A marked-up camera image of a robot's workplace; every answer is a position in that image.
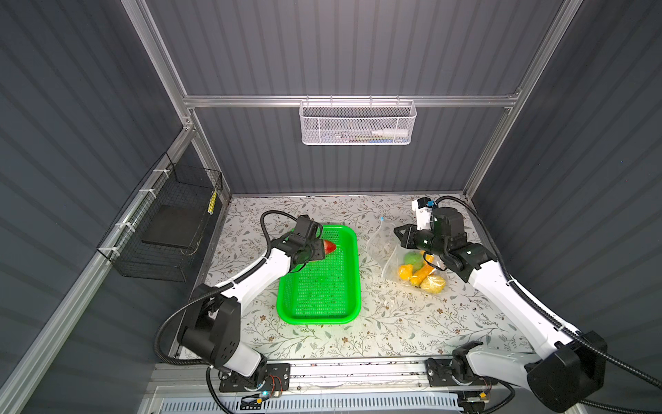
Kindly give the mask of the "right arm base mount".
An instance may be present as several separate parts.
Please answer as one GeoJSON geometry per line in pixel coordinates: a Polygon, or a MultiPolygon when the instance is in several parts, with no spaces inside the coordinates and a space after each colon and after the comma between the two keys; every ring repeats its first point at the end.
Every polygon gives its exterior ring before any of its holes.
{"type": "Polygon", "coordinates": [[[449,355],[445,355],[443,358],[427,358],[424,366],[430,386],[486,386],[492,388],[497,383],[494,379],[477,376],[467,364],[457,362],[449,355]]]}

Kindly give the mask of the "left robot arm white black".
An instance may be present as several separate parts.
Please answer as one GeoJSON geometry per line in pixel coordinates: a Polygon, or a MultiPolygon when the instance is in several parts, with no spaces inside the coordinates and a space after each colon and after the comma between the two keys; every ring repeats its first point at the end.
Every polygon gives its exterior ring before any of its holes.
{"type": "Polygon", "coordinates": [[[183,310],[177,337],[178,343],[201,363],[245,378],[255,377],[257,381],[262,381],[267,359],[241,339],[241,318],[246,306],[286,274],[327,255],[323,225],[307,215],[294,217],[269,210],[260,217],[260,227],[267,242],[265,253],[228,281],[201,285],[183,310]],[[294,228],[282,236],[270,237],[265,219],[271,215],[291,219],[294,228]]]}

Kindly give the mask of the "yellow corn piece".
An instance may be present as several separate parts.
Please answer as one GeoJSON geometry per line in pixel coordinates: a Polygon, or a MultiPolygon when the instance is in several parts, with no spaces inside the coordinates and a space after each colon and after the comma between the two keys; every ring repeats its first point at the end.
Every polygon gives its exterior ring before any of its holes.
{"type": "Polygon", "coordinates": [[[426,293],[439,294],[445,289],[446,284],[446,280],[443,277],[431,275],[422,281],[419,287],[426,293]]]}

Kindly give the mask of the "clear zip top bag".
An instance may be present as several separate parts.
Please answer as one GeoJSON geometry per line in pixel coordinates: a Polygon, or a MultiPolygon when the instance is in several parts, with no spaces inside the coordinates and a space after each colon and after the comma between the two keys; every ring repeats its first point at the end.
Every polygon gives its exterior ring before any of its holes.
{"type": "Polygon", "coordinates": [[[441,294],[447,287],[441,261],[422,250],[403,248],[395,228],[396,224],[381,217],[367,243],[367,253],[380,266],[382,278],[412,292],[441,294]]]}

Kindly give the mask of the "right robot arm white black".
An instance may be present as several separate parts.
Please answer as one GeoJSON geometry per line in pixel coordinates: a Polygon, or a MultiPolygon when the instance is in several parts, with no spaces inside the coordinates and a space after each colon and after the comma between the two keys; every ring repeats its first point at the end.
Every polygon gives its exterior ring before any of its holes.
{"type": "Polygon", "coordinates": [[[554,412],[567,411],[603,387],[607,344],[601,336],[579,333],[507,274],[489,248],[470,243],[459,211],[429,198],[413,201],[412,209],[415,224],[394,229],[401,246],[440,260],[503,312],[533,349],[513,353],[470,341],[453,352],[450,367],[458,384],[491,378],[519,386],[554,412]]]}

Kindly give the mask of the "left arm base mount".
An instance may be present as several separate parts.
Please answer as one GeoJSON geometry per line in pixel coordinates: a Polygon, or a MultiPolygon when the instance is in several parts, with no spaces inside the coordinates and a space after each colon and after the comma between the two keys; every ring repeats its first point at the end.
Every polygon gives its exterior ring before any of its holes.
{"type": "Polygon", "coordinates": [[[222,371],[219,374],[221,393],[263,392],[282,393],[290,387],[291,364],[267,362],[258,366],[251,376],[235,371],[222,371]]]}

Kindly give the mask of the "orange carrot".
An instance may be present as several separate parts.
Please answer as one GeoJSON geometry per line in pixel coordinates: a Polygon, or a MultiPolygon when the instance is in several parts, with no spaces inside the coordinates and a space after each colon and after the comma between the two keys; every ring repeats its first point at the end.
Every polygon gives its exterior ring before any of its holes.
{"type": "Polygon", "coordinates": [[[434,273],[434,271],[435,271],[434,267],[431,267],[428,264],[424,264],[423,267],[413,272],[410,278],[410,284],[412,286],[420,286],[422,282],[424,282],[425,279],[427,279],[427,277],[431,276],[431,274],[434,273]]]}

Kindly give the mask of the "green apple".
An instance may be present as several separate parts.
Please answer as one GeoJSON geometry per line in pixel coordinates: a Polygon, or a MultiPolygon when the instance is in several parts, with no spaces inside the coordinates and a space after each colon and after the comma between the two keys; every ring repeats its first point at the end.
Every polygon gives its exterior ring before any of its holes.
{"type": "Polygon", "coordinates": [[[403,265],[404,264],[411,264],[413,266],[414,272],[419,270],[425,264],[422,252],[409,251],[403,257],[403,265]]]}

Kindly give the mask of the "small yellow lemon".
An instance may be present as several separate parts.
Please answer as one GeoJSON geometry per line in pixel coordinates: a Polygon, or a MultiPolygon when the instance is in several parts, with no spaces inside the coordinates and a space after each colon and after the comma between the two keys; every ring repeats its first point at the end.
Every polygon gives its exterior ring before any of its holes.
{"type": "Polygon", "coordinates": [[[402,280],[411,280],[414,269],[411,264],[404,264],[398,268],[398,277],[402,280]]]}

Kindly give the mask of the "red apple slice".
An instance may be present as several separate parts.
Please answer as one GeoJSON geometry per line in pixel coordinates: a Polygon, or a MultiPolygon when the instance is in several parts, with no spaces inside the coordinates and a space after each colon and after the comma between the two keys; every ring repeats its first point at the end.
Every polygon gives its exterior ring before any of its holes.
{"type": "Polygon", "coordinates": [[[332,254],[337,249],[336,244],[332,243],[332,241],[329,241],[329,240],[324,240],[323,241],[323,246],[324,246],[324,252],[325,252],[326,255],[332,254]]]}

